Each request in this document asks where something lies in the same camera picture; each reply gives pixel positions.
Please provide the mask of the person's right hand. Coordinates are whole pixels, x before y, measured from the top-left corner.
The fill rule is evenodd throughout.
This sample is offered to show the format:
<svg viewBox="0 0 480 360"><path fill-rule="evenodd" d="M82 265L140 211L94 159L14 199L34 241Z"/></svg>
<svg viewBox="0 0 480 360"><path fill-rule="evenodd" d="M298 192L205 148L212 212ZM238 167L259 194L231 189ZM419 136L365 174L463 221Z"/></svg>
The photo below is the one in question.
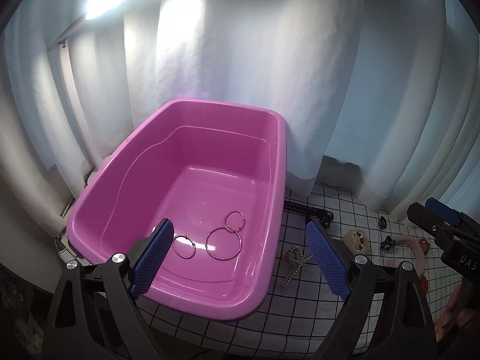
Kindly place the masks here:
<svg viewBox="0 0 480 360"><path fill-rule="evenodd" d="M479 331L479 288L472 283L458 284L434 326L437 342L463 338Z"/></svg>

